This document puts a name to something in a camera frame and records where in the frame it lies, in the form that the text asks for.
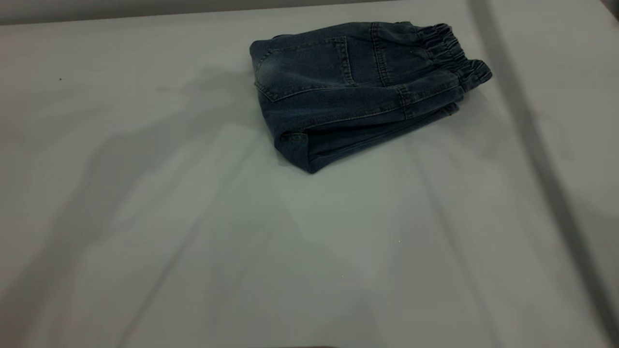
white surface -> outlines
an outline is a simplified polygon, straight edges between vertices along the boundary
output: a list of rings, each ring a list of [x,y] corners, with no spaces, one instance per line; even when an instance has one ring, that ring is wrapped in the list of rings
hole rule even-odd
[[[610,14],[495,8],[616,291]],[[371,20],[483,59],[463,1],[1,27],[0,346],[603,347],[496,81],[315,175],[276,155],[251,42]]]

